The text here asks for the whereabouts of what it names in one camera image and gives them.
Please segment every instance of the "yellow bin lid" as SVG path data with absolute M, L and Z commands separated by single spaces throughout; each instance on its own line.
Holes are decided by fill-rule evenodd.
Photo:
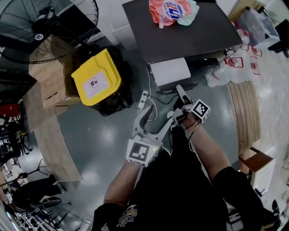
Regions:
M 121 77 L 107 49 L 91 57 L 71 76 L 82 103 L 87 106 L 110 96 L 121 84 Z

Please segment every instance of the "printed graphic on shirt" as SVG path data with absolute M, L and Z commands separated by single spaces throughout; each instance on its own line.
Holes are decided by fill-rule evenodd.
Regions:
M 101 228 L 101 231 L 109 231 L 107 223 Z
M 136 205 L 131 205 L 127 208 L 127 210 L 119 218 L 117 227 L 126 226 L 128 222 L 134 222 L 135 217 L 137 216 L 137 209 L 135 207 Z

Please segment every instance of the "forearm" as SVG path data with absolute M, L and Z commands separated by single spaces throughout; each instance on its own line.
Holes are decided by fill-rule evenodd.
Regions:
M 125 207 L 133 192 L 139 170 L 140 166 L 126 161 L 109 185 L 104 196 L 104 203 L 116 203 Z
M 194 128 L 188 128 L 188 133 L 191 134 Z M 211 181 L 219 171 L 231 166 L 222 148 L 207 134 L 202 125 L 196 128 L 191 141 Z

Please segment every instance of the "label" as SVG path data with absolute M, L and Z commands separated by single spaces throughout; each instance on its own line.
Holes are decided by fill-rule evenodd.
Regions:
M 83 88 L 88 99 L 98 95 L 103 90 L 107 89 L 109 84 L 105 78 L 104 72 L 98 72 L 83 84 Z
M 36 40 L 42 40 L 44 38 L 44 36 L 43 36 L 43 34 L 37 34 L 37 35 L 35 35 L 35 39 Z
M 163 8 L 167 13 L 167 16 L 172 20 L 181 18 L 183 16 L 182 8 L 178 4 L 175 4 L 173 2 L 165 2 L 163 4 Z
M 65 97 L 64 99 L 62 99 L 62 100 L 71 100 L 72 99 L 72 97 Z

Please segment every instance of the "power strip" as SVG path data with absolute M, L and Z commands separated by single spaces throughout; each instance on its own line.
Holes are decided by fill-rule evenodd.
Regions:
M 139 109 L 143 109 L 145 107 L 145 101 L 148 98 L 149 92 L 148 91 L 143 91 L 141 98 L 140 98 L 140 102 L 139 102 Z

